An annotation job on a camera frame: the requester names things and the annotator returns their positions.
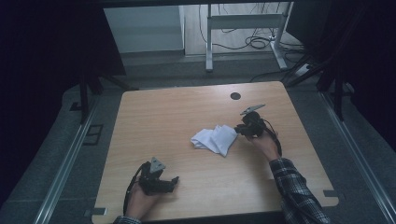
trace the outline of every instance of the crumpled white fabric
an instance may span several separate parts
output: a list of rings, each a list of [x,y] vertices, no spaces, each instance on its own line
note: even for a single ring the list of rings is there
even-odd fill
[[[237,135],[233,128],[217,125],[215,130],[202,129],[191,139],[191,142],[196,148],[207,148],[226,157]]]

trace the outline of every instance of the gray carpet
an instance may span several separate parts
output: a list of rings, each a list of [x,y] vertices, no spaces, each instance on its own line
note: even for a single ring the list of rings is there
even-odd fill
[[[124,57],[123,60],[128,76],[120,79],[142,89],[245,83],[259,74],[278,70],[271,54],[219,56],[214,62],[214,72],[209,74],[205,72],[203,58],[185,59],[175,56],[169,59],[151,55],[141,57],[139,63],[129,57]],[[260,76],[254,81],[280,80],[282,76]],[[310,78],[297,87],[288,89],[288,93],[340,198],[337,206],[325,208],[325,211],[334,223],[387,223],[315,91],[317,79]],[[104,79],[102,84],[105,91],[100,96],[97,113],[92,121],[92,125],[103,125],[102,134],[96,146],[81,148],[49,223],[91,223],[90,212],[95,203],[123,93],[121,88]],[[70,111],[71,105],[78,101],[78,87],[64,94],[63,107],[47,139],[0,211],[0,223],[34,221],[64,153],[78,131],[80,114],[78,111]],[[348,128],[378,179],[395,201],[396,180],[392,174],[396,166],[395,152],[359,114],[348,98],[345,98],[343,108]],[[86,137],[85,142],[89,144],[94,140]],[[167,223],[251,224],[279,223],[280,219],[281,214],[273,213]]]

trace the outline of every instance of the hand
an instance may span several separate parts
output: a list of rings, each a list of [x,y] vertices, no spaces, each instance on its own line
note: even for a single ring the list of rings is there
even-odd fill
[[[260,137],[246,136],[246,139],[261,151],[268,161],[280,158],[280,155],[277,153],[277,146],[274,140],[266,131],[264,131]]]
[[[132,187],[132,195],[128,202],[125,216],[141,219],[160,199],[161,194],[146,195],[139,184]]]

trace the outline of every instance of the person's left hand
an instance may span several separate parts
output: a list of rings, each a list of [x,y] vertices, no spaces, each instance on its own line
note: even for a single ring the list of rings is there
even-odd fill
[[[154,204],[160,199],[162,194],[146,195],[138,183],[132,187],[132,195],[128,202],[125,216],[141,219]]]

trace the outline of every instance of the plaid sleeve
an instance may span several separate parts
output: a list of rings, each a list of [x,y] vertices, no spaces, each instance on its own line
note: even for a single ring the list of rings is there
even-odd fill
[[[133,217],[119,216],[114,220],[113,224],[141,224],[141,222]]]
[[[306,186],[305,178],[297,171],[292,161],[270,161],[277,189],[282,195],[282,210],[288,223],[330,223],[320,203]]]

